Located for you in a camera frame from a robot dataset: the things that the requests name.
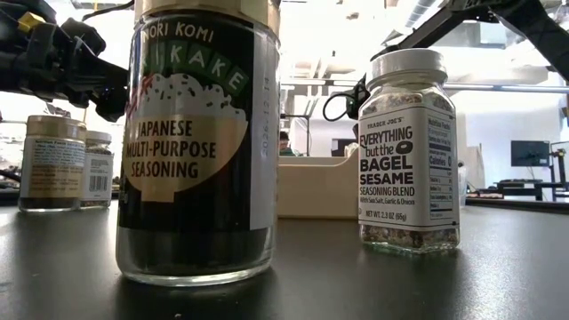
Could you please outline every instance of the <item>spice jar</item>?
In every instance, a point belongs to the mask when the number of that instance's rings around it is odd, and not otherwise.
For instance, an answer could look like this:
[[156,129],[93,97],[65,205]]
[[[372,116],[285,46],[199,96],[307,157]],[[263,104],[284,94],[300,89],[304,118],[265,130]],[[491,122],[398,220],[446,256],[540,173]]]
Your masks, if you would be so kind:
[[117,265],[147,284],[245,279],[273,251],[278,10],[162,4],[144,2],[132,40]]
[[459,243],[455,108],[440,53],[374,59],[359,114],[359,223],[365,244],[406,252]]
[[60,116],[29,116],[20,184],[20,210],[57,212],[79,207],[85,124]]
[[106,132],[87,132],[81,208],[108,208],[113,184],[112,137]]

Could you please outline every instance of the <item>small spice jar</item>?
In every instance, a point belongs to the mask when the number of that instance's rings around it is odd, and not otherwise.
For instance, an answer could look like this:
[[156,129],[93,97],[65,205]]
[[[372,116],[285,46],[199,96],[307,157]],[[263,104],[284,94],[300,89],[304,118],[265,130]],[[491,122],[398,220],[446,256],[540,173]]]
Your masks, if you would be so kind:
[[60,116],[29,116],[20,184],[22,212],[79,207],[85,124]]
[[113,184],[112,136],[106,132],[87,132],[81,208],[108,208]]
[[372,60],[359,114],[359,223],[365,244],[404,252],[459,243],[455,108],[440,53]]

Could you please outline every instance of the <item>person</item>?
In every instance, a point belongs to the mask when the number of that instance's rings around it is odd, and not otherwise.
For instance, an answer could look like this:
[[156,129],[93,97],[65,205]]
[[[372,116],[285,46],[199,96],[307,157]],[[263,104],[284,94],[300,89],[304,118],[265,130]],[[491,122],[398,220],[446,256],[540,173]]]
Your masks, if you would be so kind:
[[288,146],[289,139],[288,133],[280,132],[280,137],[278,141],[278,154],[280,156],[296,156],[293,150]]

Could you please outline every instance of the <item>nutrition facts label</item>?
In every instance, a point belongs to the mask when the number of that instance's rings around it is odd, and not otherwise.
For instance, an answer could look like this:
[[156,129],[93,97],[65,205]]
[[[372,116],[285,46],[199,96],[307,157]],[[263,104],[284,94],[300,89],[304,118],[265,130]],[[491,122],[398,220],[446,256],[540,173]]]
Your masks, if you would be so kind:
[[443,115],[428,115],[429,207],[431,219],[453,210],[452,124]]

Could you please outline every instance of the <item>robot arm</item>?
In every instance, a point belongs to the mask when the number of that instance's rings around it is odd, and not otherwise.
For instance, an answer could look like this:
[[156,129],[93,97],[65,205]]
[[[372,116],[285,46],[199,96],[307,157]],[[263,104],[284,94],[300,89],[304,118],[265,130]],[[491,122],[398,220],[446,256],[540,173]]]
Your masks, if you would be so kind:
[[[430,47],[464,20],[502,22],[524,35],[569,80],[569,34],[548,16],[539,0],[450,0],[401,43],[387,47],[372,60],[396,50]],[[354,87],[352,99],[347,99],[346,114],[352,119],[357,119],[357,111],[369,97],[364,83],[365,76]]]
[[115,122],[127,101],[127,70],[99,59],[105,41],[72,19],[61,27],[44,0],[0,1],[0,91],[68,100]]

